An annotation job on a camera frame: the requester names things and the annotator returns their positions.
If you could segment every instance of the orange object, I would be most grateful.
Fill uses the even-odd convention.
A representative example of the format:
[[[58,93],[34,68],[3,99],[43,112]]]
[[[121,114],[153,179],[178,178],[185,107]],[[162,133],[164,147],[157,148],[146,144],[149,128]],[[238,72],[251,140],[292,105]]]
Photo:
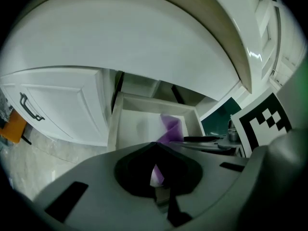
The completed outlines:
[[[10,115],[10,120],[0,128],[0,134],[11,142],[18,143],[24,132],[27,122],[13,110]]]

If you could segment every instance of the purple cloth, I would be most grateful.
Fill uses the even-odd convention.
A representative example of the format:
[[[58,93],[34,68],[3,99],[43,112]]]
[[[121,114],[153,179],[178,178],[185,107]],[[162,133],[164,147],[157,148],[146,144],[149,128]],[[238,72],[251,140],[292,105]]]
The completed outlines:
[[[171,141],[184,141],[182,123],[180,119],[164,114],[161,114],[160,118],[162,119],[167,132],[160,137],[157,142],[166,144]]]
[[[167,132],[160,137],[157,142],[168,144],[171,141],[184,141],[181,120],[164,114],[161,114],[160,117],[167,129]],[[162,185],[165,179],[157,165],[154,166],[152,177],[156,178],[159,185]]]

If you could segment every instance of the white drawer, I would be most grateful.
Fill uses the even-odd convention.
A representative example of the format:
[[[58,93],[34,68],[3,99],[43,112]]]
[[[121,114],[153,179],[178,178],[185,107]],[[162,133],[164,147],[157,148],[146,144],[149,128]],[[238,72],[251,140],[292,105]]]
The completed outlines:
[[[196,108],[119,92],[113,109],[107,151],[157,141],[166,129],[160,114],[181,120],[183,136],[204,136]]]

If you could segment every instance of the white cabinet door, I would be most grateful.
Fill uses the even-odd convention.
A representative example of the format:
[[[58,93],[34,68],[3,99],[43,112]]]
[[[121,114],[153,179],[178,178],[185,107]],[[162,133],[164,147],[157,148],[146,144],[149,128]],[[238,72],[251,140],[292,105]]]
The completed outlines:
[[[110,114],[110,105],[105,100],[103,70],[54,67],[17,72],[14,76],[22,93],[38,107],[36,112],[52,121],[71,141],[107,144],[105,114]],[[38,124],[39,130],[49,129]]]
[[[72,139],[45,116],[30,95],[20,87],[15,75],[2,77],[0,86],[10,104],[30,125],[46,135],[63,140]]]

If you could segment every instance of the cabinet handle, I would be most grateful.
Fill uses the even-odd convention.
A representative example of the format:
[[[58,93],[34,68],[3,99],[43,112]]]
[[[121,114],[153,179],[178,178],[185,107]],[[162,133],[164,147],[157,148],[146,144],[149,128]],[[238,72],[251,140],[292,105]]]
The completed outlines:
[[[26,101],[27,101],[28,97],[25,95],[25,94],[22,94],[20,92],[20,105],[24,108],[24,110],[33,118],[33,119],[36,119],[37,121],[40,121],[40,120],[45,120],[44,117],[42,116],[39,116],[39,115],[34,115],[30,110],[29,108],[26,106]]]

